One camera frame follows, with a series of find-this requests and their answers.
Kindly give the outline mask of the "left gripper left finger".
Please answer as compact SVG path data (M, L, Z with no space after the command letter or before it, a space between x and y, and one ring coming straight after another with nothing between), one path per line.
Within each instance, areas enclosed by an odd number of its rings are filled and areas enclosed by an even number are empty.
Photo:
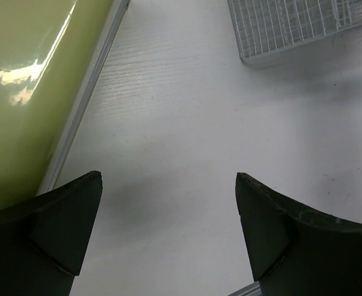
M91 171L0 210L0 296L70 294L102 190L101 173Z

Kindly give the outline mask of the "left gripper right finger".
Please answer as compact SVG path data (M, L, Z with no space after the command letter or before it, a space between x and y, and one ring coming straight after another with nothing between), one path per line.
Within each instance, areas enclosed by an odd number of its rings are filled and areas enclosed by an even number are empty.
M362 295L362 224L321 212L238 173L236 202L263 295Z

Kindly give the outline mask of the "green metal tool chest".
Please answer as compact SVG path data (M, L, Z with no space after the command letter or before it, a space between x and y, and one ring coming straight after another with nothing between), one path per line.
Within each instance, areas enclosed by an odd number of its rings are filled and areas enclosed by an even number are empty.
M52 189L126 1L0 1L0 210Z

